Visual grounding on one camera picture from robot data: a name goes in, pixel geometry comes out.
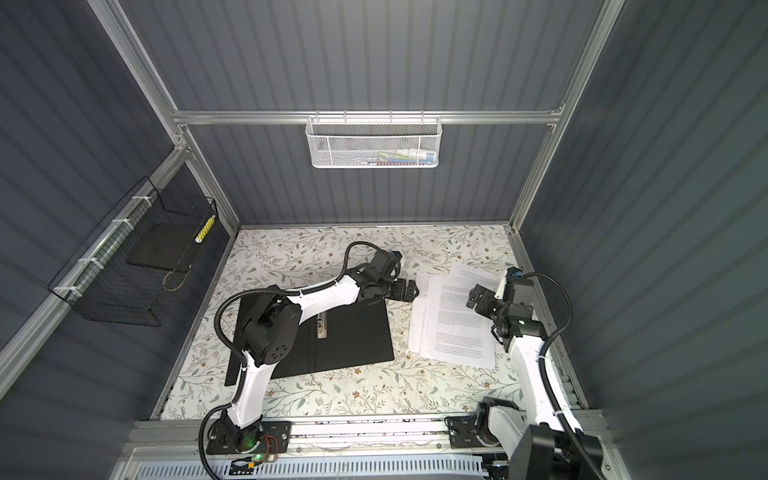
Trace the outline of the printed paper sheet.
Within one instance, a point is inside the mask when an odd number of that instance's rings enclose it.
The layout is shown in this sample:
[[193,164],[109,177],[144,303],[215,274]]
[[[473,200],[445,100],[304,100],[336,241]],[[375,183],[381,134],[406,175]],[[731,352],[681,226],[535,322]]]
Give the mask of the printed paper sheet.
[[476,285],[481,285],[492,291],[496,291],[501,282],[501,275],[490,273],[480,268],[472,267],[466,264],[454,263],[449,270],[449,276],[461,279],[470,285],[470,289]]
[[473,288],[449,274],[419,273],[416,284],[408,350],[427,359],[493,370],[492,321],[466,306]]

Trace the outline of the blue folder with black inside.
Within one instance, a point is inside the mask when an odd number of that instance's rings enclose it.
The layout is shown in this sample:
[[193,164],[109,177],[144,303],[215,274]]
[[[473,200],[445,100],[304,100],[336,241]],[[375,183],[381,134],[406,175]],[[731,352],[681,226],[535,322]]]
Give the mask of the blue folder with black inside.
[[328,337],[317,339],[316,319],[298,327],[294,345],[272,377],[280,379],[392,361],[394,351],[386,303],[355,302],[326,311]]

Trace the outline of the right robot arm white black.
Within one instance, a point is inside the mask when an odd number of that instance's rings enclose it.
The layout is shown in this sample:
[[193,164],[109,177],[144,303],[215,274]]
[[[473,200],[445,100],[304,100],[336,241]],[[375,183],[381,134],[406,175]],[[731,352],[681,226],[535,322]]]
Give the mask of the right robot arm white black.
[[[550,282],[563,296],[565,325],[548,332],[533,318],[534,280]],[[568,405],[550,349],[573,319],[565,289],[552,277],[511,268],[496,290],[476,285],[467,307],[492,321],[491,333],[509,355],[522,392],[520,405],[484,397],[470,417],[470,431],[507,456],[507,479],[603,479],[603,450]]]

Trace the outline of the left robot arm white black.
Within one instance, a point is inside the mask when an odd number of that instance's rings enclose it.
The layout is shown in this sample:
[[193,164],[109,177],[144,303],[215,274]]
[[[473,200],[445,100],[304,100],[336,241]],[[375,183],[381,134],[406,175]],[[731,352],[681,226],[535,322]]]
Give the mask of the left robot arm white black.
[[[230,402],[213,409],[215,424],[238,452],[251,453],[266,434],[261,427],[263,400],[280,361],[294,346],[302,323],[326,311],[364,300],[411,302],[418,295],[413,281],[400,277],[402,254],[373,243],[354,241],[344,253],[342,269],[333,279],[302,288],[277,286],[238,292],[217,308],[213,328],[239,366],[236,393]],[[234,335],[225,334],[221,320],[229,306],[254,297],[256,310],[248,313]]]

